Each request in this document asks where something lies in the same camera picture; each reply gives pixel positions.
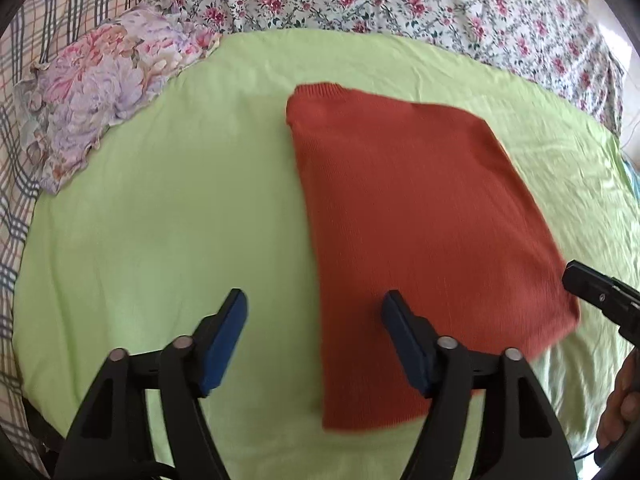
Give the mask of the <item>person's right hand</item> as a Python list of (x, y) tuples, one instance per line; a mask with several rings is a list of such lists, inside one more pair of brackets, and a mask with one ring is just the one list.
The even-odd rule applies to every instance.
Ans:
[(639, 418), (639, 391), (634, 390), (637, 350), (632, 350), (615, 378), (597, 431), (599, 448), (607, 448), (623, 437), (627, 426)]

